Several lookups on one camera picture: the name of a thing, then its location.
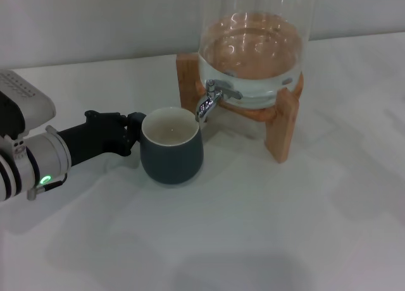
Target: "white wall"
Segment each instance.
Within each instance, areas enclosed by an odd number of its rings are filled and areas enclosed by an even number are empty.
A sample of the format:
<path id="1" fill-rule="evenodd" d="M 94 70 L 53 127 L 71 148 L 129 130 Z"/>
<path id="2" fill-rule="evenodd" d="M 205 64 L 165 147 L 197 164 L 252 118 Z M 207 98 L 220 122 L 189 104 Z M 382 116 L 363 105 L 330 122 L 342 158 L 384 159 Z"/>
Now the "white wall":
<path id="1" fill-rule="evenodd" d="M 318 0 L 312 37 L 405 30 L 405 0 Z M 195 51 L 199 0 L 0 0 L 0 68 Z"/>

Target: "glass jar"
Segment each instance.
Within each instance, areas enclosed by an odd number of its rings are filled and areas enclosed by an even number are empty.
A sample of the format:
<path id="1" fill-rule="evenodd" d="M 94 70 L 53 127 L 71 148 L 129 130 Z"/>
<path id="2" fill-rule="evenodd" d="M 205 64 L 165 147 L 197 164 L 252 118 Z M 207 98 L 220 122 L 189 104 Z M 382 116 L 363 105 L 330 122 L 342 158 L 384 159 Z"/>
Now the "glass jar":
<path id="1" fill-rule="evenodd" d="M 202 0 L 201 82 L 231 84 L 243 95 L 226 100 L 234 106 L 272 106 L 278 90 L 299 81 L 314 1 Z"/>

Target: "mug rim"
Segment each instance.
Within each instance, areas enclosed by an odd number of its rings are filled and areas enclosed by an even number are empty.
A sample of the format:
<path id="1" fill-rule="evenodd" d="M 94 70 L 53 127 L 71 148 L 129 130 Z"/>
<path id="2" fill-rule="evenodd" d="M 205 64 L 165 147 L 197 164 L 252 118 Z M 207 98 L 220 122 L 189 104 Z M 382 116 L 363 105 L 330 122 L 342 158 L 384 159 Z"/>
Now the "mug rim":
<path id="1" fill-rule="evenodd" d="M 152 140 L 147 133 L 145 133 L 144 131 L 144 127 L 146 126 L 146 123 L 148 122 L 148 120 L 154 118 L 155 116 L 161 114 L 161 112 L 167 112 L 167 111 L 177 111 L 177 112 L 182 112 L 185 116 L 188 116 L 190 118 L 190 121 L 192 120 L 195 123 L 196 126 L 196 131 L 194 132 L 194 134 L 187 140 L 183 141 L 183 142 L 179 142 L 178 144 L 161 144 L 159 142 L 156 142 L 155 140 Z M 160 109 L 155 109 L 152 113 L 150 113 L 149 115 L 147 115 L 144 119 L 144 121 L 142 122 L 142 134 L 144 134 L 145 138 L 152 142 L 153 144 L 156 144 L 157 146 L 161 146 L 161 147 L 179 147 L 182 146 L 188 142 L 190 142 L 192 139 L 194 139 L 196 137 L 196 135 L 198 134 L 199 130 L 200 130 L 200 124 L 196 121 L 196 117 L 194 116 L 193 113 L 191 113 L 190 111 L 184 109 L 184 108 L 178 108 L 175 106 L 170 106 L 167 108 L 160 108 Z"/>

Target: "wooden stand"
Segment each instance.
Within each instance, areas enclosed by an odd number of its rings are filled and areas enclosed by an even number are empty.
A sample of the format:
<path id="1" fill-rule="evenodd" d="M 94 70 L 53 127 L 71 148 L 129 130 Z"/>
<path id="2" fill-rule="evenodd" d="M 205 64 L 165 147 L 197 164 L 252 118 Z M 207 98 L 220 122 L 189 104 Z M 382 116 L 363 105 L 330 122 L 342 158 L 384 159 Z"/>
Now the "wooden stand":
<path id="1" fill-rule="evenodd" d="M 198 55 L 179 54 L 176 65 L 182 108 L 195 113 L 198 101 L 205 95 L 199 76 Z M 287 88 L 278 91 L 275 105 L 266 109 L 242 109 L 225 102 L 220 102 L 220 106 L 252 120 L 265 122 L 265 145 L 275 160 L 283 163 L 289 155 L 303 87 L 304 77 L 301 74 L 296 89 L 293 92 Z"/>

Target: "mug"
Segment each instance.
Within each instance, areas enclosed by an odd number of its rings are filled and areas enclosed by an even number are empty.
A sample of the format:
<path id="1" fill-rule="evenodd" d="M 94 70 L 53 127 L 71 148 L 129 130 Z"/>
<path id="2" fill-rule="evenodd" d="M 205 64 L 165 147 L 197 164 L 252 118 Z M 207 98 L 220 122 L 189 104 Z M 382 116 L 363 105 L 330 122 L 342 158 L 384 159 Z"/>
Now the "mug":
<path id="1" fill-rule="evenodd" d="M 203 138 L 190 111 L 157 109 L 142 117 L 139 135 L 140 160 L 146 173 L 157 182 L 183 183 L 200 170 Z"/>

